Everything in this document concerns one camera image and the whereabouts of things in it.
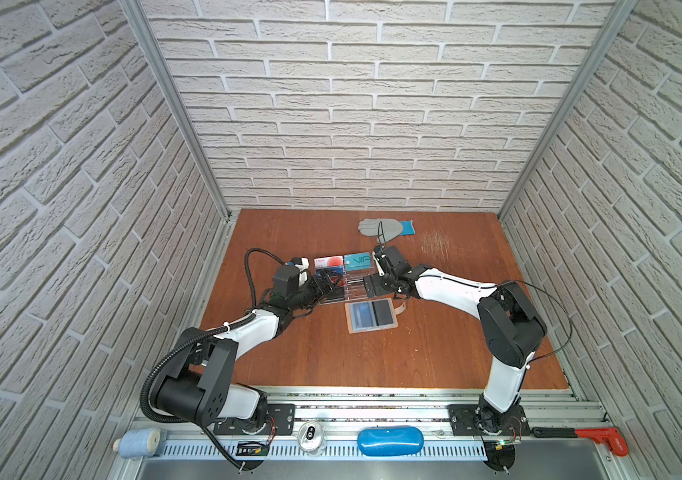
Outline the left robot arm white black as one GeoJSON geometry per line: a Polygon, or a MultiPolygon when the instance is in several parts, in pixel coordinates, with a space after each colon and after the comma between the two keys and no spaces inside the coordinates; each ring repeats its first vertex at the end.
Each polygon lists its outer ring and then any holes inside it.
{"type": "Polygon", "coordinates": [[[310,314],[340,281],[339,275],[313,274],[304,264],[288,263],[278,268],[272,287],[244,317],[218,328],[185,330],[144,381],[143,414],[165,424],[206,428],[232,419],[247,430],[260,429],[268,423],[267,394],[232,382],[236,361],[282,334],[298,311],[310,314]]]}

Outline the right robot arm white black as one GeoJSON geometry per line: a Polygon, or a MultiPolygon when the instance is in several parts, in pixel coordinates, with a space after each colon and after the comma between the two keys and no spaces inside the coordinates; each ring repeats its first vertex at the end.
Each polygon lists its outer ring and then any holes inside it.
{"type": "Polygon", "coordinates": [[[501,434],[519,405],[525,374],[546,336],[546,326],[525,291],[515,282],[482,283],[425,266],[399,276],[371,274],[363,284],[370,298],[394,294],[434,301],[479,320],[492,363],[473,423],[485,434],[501,434]]]}

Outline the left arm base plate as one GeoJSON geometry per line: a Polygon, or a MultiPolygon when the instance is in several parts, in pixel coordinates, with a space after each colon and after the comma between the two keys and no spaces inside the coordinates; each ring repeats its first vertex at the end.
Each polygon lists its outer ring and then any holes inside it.
{"type": "Polygon", "coordinates": [[[215,423],[212,429],[216,435],[291,436],[295,415],[295,404],[269,403],[252,419],[227,418],[215,423]]]}

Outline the beige leather card holder wallet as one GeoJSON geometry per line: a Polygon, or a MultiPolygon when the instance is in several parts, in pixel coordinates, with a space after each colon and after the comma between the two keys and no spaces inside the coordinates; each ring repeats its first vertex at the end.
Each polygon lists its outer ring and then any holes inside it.
{"type": "Polygon", "coordinates": [[[347,326],[350,334],[387,330],[398,326],[398,316],[405,312],[407,302],[403,301],[399,305],[394,305],[390,298],[380,299],[352,302],[345,305],[347,326]],[[371,309],[371,303],[380,299],[388,299],[391,303],[392,313],[396,315],[395,323],[390,326],[385,326],[384,328],[376,327],[374,325],[371,309]]]}

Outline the clear acrylic card display stand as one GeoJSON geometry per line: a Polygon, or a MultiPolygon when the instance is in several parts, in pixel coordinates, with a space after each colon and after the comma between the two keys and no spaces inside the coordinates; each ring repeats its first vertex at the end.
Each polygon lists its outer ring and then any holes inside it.
{"type": "Polygon", "coordinates": [[[342,303],[342,302],[353,302],[353,301],[358,301],[358,300],[364,300],[367,298],[364,285],[363,285],[363,278],[367,275],[371,275],[377,272],[375,265],[373,263],[373,259],[371,256],[371,267],[366,270],[361,270],[361,271],[351,271],[347,272],[345,270],[341,271],[340,269],[316,269],[316,273],[320,272],[333,272],[337,274],[343,274],[344,275],[344,281],[343,281],[343,286],[339,287],[337,290],[332,292],[331,294],[328,294],[326,297],[324,297],[320,304],[321,305],[327,305],[327,304],[334,304],[334,303],[342,303]]]}

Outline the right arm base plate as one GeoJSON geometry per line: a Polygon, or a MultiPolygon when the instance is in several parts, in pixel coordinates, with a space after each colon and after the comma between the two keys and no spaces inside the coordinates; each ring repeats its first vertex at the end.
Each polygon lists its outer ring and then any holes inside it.
{"type": "Polygon", "coordinates": [[[504,413],[477,404],[452,404],[447,410],[450,427],[456,437],[522,437],[531,434],[527,415],[519,403],[513,404],[504,413]]]}

